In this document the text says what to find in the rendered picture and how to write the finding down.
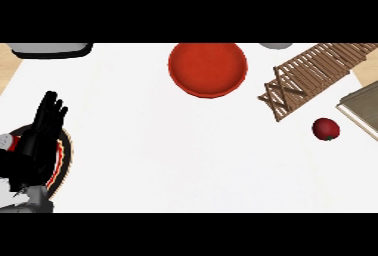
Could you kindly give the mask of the brown wooden tiered shelf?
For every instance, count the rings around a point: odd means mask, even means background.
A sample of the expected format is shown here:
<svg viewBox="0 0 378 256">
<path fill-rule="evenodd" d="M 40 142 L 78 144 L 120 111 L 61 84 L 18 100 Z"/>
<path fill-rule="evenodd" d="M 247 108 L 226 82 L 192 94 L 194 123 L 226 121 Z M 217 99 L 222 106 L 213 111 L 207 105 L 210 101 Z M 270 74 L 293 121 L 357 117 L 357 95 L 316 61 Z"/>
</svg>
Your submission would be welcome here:
<svg viewBox="0 0 378 256">
<path fill-rule="evenodd" d="M 366 60 L 378 43 L 318 43 L 273 68 L 275 79 L 264 84 L 259 99 L 281 121 Z"/>
</svg>

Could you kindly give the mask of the small grey round object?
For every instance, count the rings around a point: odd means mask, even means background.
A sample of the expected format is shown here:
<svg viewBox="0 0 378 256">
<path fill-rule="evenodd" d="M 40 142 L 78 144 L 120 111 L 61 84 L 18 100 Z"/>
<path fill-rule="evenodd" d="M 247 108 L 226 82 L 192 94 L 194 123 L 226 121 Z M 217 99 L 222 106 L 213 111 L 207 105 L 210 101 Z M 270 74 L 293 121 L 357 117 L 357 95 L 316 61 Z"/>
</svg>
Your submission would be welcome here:
<svg viewBox="0 0 378 256">
<path fill-rule="evenodd" d="M 263 47 L 266 47 L 267 49 L 281 50 L 281 49 L 287 49 L 288 47 L 291 47 L 293 43 L 260 43 L 260 45 Z"/>
</svg>

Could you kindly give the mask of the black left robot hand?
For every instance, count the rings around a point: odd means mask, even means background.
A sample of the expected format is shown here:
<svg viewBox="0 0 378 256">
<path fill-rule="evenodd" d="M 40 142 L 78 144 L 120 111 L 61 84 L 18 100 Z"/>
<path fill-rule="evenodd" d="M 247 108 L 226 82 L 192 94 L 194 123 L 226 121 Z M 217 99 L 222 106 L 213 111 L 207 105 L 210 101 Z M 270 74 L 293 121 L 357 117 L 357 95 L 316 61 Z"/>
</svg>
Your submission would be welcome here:
<svg viewBox="0 0 378 256">
<path fill-rule="evenodd" d="M 0 149 L 0 178 L 9 179 L 12 192 L 43 185 L 53 174 L 56 142 L 68 112 L 56 97 L 56 92 L 46 92 L 31 128 L 21 136 L 15 151 Z"/>
</svg>

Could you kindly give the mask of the red round squash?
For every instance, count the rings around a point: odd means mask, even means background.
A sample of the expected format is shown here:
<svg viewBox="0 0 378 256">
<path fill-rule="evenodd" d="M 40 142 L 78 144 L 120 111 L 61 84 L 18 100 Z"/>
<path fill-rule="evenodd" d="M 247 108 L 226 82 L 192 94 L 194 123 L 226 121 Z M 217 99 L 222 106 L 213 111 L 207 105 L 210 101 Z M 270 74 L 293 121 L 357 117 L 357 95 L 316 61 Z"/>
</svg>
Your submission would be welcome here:
<svg viewBox="0 0 378 256">
<path fill-rule="evenodd" d="M 340 136 L 340 126 L 328 118 L 315 121 L 312 130 L 316 138 L 324 141 L 331 141 Z"/>
</svg>

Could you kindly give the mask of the grey black-rimmed appliance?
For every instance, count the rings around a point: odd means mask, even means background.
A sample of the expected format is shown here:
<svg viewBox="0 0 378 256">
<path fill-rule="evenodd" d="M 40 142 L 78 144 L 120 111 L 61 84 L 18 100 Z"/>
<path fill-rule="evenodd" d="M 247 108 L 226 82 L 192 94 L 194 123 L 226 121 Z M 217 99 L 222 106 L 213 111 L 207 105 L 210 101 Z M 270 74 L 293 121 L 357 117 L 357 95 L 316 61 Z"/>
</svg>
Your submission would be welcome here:
<svg viewBox="0 0 378 256">
<path fill-rule="evenodd" d="M 12 53 L 21 59 L 67 59 L 86 56 L 92 43 L 9 43 Z"/>
</svg>

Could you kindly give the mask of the round woven placemat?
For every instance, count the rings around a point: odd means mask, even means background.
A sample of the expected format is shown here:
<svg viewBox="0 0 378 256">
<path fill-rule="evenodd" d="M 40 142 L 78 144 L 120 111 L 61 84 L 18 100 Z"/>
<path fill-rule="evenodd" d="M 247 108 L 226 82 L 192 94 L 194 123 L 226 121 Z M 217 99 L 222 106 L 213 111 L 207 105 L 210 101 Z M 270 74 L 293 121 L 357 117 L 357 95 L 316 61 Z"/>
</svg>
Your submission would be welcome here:
<svg viewBox="0 0 378 256">
<path fill-rule="evenodd" d="M 53 198 L 67 179 L 73 164 L 74 148 L 73 140 L 67 130 L 61 131 L 56 141 L 56 164 L 55 171 L 46 183 L 47 196 Z"/>
</svg>

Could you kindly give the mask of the olive flat box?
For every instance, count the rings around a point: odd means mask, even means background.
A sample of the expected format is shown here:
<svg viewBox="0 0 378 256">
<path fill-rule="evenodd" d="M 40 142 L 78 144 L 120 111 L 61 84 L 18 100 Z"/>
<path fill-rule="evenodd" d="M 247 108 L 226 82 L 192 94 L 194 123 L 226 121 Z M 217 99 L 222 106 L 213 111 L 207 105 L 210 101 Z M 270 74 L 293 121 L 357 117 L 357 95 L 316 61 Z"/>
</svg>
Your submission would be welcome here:
<svg viewBox="0 0 378 256">
<path fill-rule="evenodd" d="M 378 80 L 341 98 L 337 109 L 378 141 Z"/>
</svg>

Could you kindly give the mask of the red round tray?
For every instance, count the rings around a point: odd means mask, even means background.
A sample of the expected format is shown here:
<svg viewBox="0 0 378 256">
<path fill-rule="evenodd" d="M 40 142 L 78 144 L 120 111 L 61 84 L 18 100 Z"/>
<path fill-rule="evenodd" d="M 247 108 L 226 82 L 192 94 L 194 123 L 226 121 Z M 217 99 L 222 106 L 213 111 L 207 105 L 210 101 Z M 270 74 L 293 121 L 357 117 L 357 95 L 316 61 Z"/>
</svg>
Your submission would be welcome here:
<svg viewBox="0 0 378 256">
<path fill-rule="evenodd" d="M 248 72 L 247 57 L 235 43 L 179 43 L 167 66 L 179 88 L 207 99 L 226 96 L 241 86 Z"/>
</svg>

